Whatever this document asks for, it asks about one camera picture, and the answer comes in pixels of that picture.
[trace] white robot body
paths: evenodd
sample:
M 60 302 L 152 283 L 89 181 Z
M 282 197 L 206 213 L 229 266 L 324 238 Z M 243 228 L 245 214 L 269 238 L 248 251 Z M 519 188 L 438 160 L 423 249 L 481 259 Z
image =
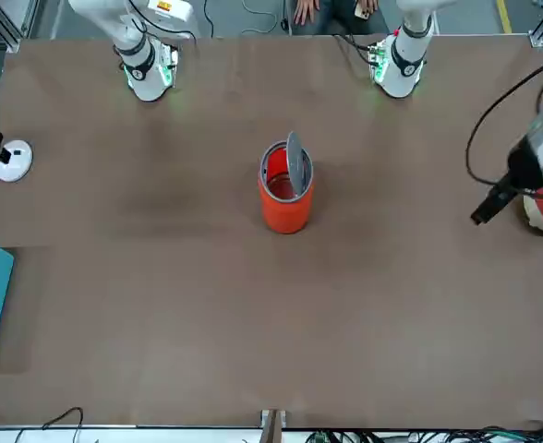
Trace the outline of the white robot body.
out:
M 370 49 L 370 76 L 391 97 L 402 99 L 413 92 L 434 35 L 436 9 L 457 0 L 397 0 L 403 25 Z
M 401 28 L 370 49 L 370 76 L 395 99 L 408 96 L 421 77 L 424 58 L 434 33 L 433 21 L 423 38 L 413 38 Z
M 75 12 L 92 21 L 112 39 L 124 62 L 128 86 L 134 90 L 136 96 L 144 102 L 153 102 L 174 86 L 179 53 L 175 48 L 142 31 L 142 27 L 147 25 L 128 11 L 128 1 L 69 0 Z M 154 22 L 164 30 L 187 30 L 199 36 L 193 8 L 187 2 L 133 1 L 138 10 L 145 11 L 143 15 L 151 15 Z M 149 30 L 156 35 L 167 34 L 152 25 Z M 188 38 L 189 35 L 183 32 L 175 34 L 180 38 Z

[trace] gray floor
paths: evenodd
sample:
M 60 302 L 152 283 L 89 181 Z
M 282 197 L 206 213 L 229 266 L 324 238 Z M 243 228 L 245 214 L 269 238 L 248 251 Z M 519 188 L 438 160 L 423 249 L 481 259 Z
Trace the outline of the gray floor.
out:
M 284 16 L 284 0 L 244 0 L 247 7 L 266 11 L 278 18 L 270 35 L 283 34 L 279 21 Z M 202 36 L 210 35 L 210 25 L 203 14 L 204 0 L 190 0 L 194 6 Z M 390 30 L 399 26 L 401 15 L 394 0 L 381 0 L 380 8 Z M 251 14 L 243 8 L 242 0 L 209 0 L 208 13 L 214 23 L 216 37 L 235 37 L 246 29 L 269 30 L 274 19 Z M 438 13 L 440 32 L 491 34 L 501 32 L 501 24 L 494 0 L 464 0 Z M 88 20 L 75 14 L 67 0 L 44 0 L 41 13 L 32 32 L 33 38 L 43 39 L 95 39 L 103 34 Z

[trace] gray lid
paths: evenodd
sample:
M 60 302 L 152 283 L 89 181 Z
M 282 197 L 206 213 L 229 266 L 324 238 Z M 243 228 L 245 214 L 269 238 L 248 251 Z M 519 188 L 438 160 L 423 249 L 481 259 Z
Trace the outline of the gray lid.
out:
M 305 165 L 302 144 L 294 131 L 288 134 L 286 141 L 286 161 L 288 162 L 288 176 L 294 193 L 301 196 L 307 187 L 305 183 Z

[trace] red cylindrical container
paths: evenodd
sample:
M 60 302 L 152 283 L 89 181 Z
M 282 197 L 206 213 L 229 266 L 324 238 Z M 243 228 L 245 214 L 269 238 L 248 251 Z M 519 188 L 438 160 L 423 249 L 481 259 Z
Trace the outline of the red cylindrical container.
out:
M 285 141 L 271 145 L 261 159 L 258 185 L 263 218 L 276 233 L 295 233 L 307 224 L 314 180 L 312 160 L 304 149 L 302 155 L 305 186 L 299 196 L 290 183 Z

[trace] brown table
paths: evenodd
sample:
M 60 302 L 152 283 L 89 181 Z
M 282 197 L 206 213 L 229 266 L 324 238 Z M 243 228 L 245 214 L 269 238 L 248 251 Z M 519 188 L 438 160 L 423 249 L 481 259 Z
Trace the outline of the brown table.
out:
M 35 148 L 0 182 L 16 256 L 0 324 L 0 424 L 525 427 L 543 420 L 543 238 L 475 227 L 480 113 L 543 61 L 526 37 L 436 38 L 386 98 L 332 38 L 184 45 L 147 104 L 108 42 L 25 42 L 0 129 Z M 475 146 L 503 172 L 539 82 Z M 295 129 L 316 164 L 303 232 L 259 215 L 260 154 Z

